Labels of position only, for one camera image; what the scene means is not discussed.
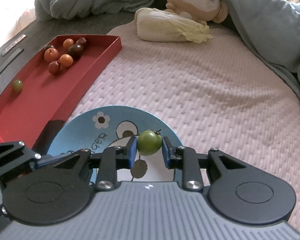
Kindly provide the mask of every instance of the round plate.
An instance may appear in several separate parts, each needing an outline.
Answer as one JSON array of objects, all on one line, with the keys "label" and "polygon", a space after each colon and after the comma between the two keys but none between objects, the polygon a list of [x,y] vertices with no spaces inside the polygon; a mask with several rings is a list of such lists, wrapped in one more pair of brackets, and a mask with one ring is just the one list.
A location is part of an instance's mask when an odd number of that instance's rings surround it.
[{"label": "round plate", "polygon": [[[56,156],[82,148],[101,153],[109,146],[125,146],[132,135],[138,137],[145,130],[159,129],[173,145],[182,145],[173,130],[154,115],[134,107],[104,106],[81,114],[66,124],[51,143],[48,154]],[[144,177],[133,181],[173,180],[174,171],[165,168],[161,149],[154,155],[141,156],[141,159],[147,163],[147,172]],[[130,170],[118,171],[118,181],[131,179]],[[96,171],[91,177],[91,181],[95,180]]]}]

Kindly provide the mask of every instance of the blue plate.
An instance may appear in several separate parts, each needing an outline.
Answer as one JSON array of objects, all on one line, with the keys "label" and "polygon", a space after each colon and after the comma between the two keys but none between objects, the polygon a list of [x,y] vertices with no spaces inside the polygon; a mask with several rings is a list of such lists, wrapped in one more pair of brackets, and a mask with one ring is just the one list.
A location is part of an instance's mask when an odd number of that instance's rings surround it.
[{"label": "blue plate", "polygon": [[[57,134],[48,154],[57,156],[67,151],[89,148],[101,153],[109,146],[125,146],[132,135],[138,136],[145,130],[161,129],[162,136],[168,136],[175,146],[182,145],[173,130],[156,116],[128,106],[103,106],[79,115],[66,124]],[[141,179],[134,181],[172,181],[173,170],[165,168],[161,149],[151,156],[141,156],[148,170]],[[130,181],[129,170],[118,171],[118,181]],[[96,171],[91,181],[96,180]]]}]

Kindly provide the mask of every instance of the silver screw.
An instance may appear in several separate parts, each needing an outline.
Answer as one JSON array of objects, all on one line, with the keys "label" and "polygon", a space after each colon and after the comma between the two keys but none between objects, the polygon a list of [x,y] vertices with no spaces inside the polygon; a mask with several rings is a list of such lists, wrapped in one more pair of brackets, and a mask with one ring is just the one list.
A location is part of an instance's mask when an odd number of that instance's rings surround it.
[{"label": "silver screw", "polygon": [[6,211],[6,209],[5,209],[3,206],[1,207],[1,211],[2,211],[2,213],[5,214],[5,215],[7,214],[7,211]]},{"label": "silver screw", "polygon": [[113,183],[107,180],[102,180],[98,182],[98,187],[101,189],[110,189],[113,187]]},{"label": "silver screw", "polygon": [[191,180],[186,183],[186,187],[189,189],[199,189],[201,188],[201,183],[195,180]]}]

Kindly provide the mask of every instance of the bed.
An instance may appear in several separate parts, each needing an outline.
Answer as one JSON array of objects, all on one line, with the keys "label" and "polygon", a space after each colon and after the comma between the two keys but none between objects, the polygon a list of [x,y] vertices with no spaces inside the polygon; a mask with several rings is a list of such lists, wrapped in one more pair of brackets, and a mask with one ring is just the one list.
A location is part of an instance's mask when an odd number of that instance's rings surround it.
[{"label": "bed", "polygon": [[300,231],[300,100],[296,94],[229,28],[210,25],[214,38],[207,43],[155,43],[138,37],[133,19],[133,13],[118,13],[34,21],[22,32],[28,35],[26,42],[17,46],[25,51],[0,75],[0,93],[57,34],[119,35],[122,51],[68,122],[105,105],[148,111],[197,152],[219,147],[290,183],[297,204],[289,223]]}]

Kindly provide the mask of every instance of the plush toy foot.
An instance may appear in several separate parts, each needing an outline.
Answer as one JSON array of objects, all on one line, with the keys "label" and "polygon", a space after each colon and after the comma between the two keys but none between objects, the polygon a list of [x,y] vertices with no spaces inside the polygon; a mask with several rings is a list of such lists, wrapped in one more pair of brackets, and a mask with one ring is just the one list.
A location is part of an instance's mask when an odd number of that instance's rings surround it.
[{"label": "plush toy foot", "polygon": [[172,3],[169,3],[169,2],[166,4],[166,8],[170,9],[170,10],[175,10],[176,9],[176,7]]},{"label": "plush toy foot", "polygon": [[171,10],[171,9],[165,9],[164,11],[165,12],[172,12],[172,13],[174,13],[174,10]]}]

